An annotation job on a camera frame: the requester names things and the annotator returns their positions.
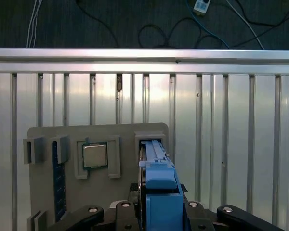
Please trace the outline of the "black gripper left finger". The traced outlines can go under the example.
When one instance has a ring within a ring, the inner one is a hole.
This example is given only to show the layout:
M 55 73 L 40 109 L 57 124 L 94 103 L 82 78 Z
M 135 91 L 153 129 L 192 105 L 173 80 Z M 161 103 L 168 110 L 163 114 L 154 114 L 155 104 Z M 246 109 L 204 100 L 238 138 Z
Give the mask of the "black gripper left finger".
M 47 228 L 48 231 L 140 231 L 136 183 L 129 189 L 127 201 L 113 202 L 104 210 L 86 205 Z

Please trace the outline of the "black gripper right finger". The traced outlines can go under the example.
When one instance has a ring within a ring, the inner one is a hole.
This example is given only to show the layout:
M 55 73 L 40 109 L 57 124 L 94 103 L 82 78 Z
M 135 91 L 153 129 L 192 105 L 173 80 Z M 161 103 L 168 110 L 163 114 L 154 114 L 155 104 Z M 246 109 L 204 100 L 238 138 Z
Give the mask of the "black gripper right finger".
M 281 231 L 282 229 L 234 205 L 211 211 L 184 196 L 185 231 Z

